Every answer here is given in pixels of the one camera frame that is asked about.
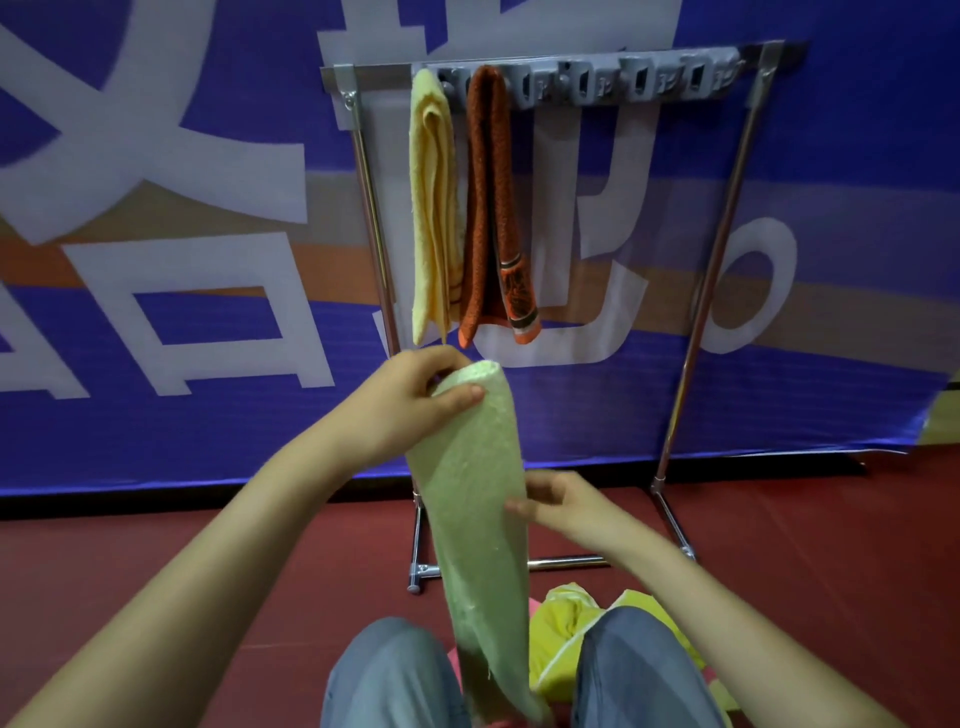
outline blue jeans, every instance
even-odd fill
[[[611,609],[584,637],[574,728],[722,728],[700,671],[660,621]],[[321,728],[470,728],[441,644],[405,619],[374,622],[330,673]]]

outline red floor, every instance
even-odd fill
[[[956,724],[960,689],[960,449],[873,456],[869,477],[676,486],[701,562],[910,725]],[[649,523],[640,491],[611,497]],[[0,723],[211,518],[210,513],[0,523]],[[326,676],[368,622],[394,614],[447,644],[441,585],[405,591],[412,506],[326,508],[247,636],[204,726],[318,724]],[[573,552],[531,534],[535,556]],[[609,569],[539,573],[533,596],[576,580],[601,604]]]

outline metal rack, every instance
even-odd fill
[[[396,327],[396,293],[390,260],[380,223],[364,137],[362,91],[402,90],[411,87],[413,75],[429,68],[442,82],[451,109],[466,106],[473,71],[482,64],[497,66],[504,75],[516,109],[543,105],[610,106],[627,103],[689,102],[722,98],[737,78],[756,72],[747,96],[747,114],[740,132],[736,158],[727,183],[723,211],[717,224],[707,270],[701,284],[693,326],[663,439],[657,474],[648,494],[657,505],[681,550],[696,560],[696,552],[664,494],[667,466],[677,428],[684,411],[690,381],[696,367],[713,293],[720,277],[733,216],[736,213],[747,160],[756,137],[760,112],[778,71],[790,70],[806,55],[806,43],[768,40],[741,46],[674,49],[649,52],[546,56],[473,61],[426,61],[377,65],[334,65],[321,69],[324,89],[334,98],[338,120],[349,129],[356,156],[357,176],[363,194],[364,214],[371,253],[377,269],[377,293],[383,314],[384,333],[390,355],[400,351]],[[414,490],[414,542],[407,591],[420,593],[422,579],[439,578],[440,567],[420,562],[420,534],[424,526],[423,501]],[[530,560],[531,571],[582,569],[606,566],[601,556],[558,556]]]

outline forearm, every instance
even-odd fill
[[[901,726],[842,675],[637,525],[617,558],[681,626],[757,728]]]
[[[325,426],[275,455],[12,726],[199,723],[303,529],[348,477]],[[305,467],[318,461],[323,472]]]

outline green towel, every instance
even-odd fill
[[[526,492],[514,398],[493,361],[454,372],[435,395],[465,382],[487,390],[483,402],[410,450],[407,462],[430,520],[474,724],[517,711],[548,724],[549,708],[529,689],[527,527],[503,510],[507,497]]]

